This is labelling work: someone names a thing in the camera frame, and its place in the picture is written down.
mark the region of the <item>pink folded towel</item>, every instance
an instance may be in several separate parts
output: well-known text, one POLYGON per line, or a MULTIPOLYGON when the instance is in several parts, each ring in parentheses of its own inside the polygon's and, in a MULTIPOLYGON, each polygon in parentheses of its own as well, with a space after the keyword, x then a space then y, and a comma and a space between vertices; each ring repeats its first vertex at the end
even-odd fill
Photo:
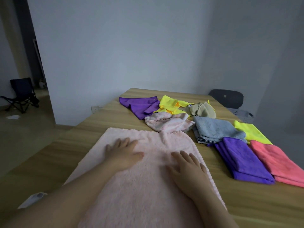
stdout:
POLYGON ((172 115, 167 112, 158 112, 145 117, 145 122, 157 132, 171 133, 190 130, 194 122, 188 120, 188 117, 186 113, 172 115))
POLYGON ((304 170, 277 146, 251 140, 250 146, 276 181, 304 187, 304 170))
MULTIPOLYGON (((192 139, 181 131, 157 133, 109 128, 66 183, 100 163, 106 144, 113 145, 118 138, 126 137, 139 140, 135 152, 144 151, 145 157, 131 169, 117 173, 105 185, 78 227, 203 227, 194 203, 177 188, 165 169, 165 165, 175 163, 170 152, 180 150, 193 153, 205 165, 192 139)), ((214 191, 225 205, 208 168, 207 172, 214 191)))

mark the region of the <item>tiled floor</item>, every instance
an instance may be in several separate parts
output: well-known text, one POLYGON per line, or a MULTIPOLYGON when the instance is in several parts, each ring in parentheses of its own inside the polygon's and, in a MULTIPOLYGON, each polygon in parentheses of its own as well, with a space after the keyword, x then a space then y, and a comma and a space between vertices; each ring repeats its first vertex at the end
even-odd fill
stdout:
POLYGON ((55 128, 50 96, 46 89, 36 90, 40 107, 29 106, 25 114, 16 109, 0 111, 0 176, 50 144, 67 129, 55 128), (6 119, 20 115, 17 120, 6 119))

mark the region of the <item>purple towel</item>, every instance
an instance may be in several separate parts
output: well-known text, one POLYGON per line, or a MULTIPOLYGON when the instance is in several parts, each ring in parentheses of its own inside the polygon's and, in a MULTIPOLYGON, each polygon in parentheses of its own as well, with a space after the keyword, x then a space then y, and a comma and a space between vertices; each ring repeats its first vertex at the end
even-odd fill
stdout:
POLYGON ((119 98, 119 102, 124 107, 131 108, 131 111, 139 120, 150 116, 159 109, 159 100, 156 96, 150 98, 119 98))
POLYGON ((264 184, 275 183, 273 176, 242 140, 224 137, 222 142, 215 144, 215 147, 234 179, 264 184))

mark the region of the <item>hand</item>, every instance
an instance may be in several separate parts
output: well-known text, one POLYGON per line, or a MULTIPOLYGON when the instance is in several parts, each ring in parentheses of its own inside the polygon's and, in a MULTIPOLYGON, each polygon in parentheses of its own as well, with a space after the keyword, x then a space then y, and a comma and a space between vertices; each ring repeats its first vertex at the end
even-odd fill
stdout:
POLYGON ((123 141, 118 139, 112 148, 107 145, 105 148, 105 162, 110 163, 117 172, 129 169, 142 160, 145 155, 144 152, 133 153, 137 143, 137 140, 130 142, 130 138, 126 138, 123 141))
POLYGON ((172 157, 177 161, 180 172, 171 166, 166 166, 171 177, 179 189, 192 200, 201 194, 214 192, 209 181, 206 167, 199 163, 196 157, 190 153, 172 152, 172 157))

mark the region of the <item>wooden table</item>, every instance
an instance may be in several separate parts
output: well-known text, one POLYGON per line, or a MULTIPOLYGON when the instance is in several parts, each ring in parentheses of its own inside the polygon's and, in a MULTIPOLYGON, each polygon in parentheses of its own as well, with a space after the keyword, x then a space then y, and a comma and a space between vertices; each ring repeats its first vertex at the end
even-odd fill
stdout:
MULTIPOLYGON (((163 95, 187 102, 204 102, 208 99, 218 119, 230 122, 236 116, 211 96, 184 93, 129 89, 125 98, 142 98, 163 95)), ((30 195, 50 193, 62 186, 78 162, 93 147, 109 127, 148 130, 118 98, 92 114, 59 139, 10 171, 0 179, 0 225, 15 215, 16 208, 30 195)), ((196 143, 192 131, 188 135, 196 143)), ((240 227, 299 227, 304 226, 304 189, 277 182, 275 185, 237 181, 231 178, 218 152, 196 143, 217 188, 240 227)))

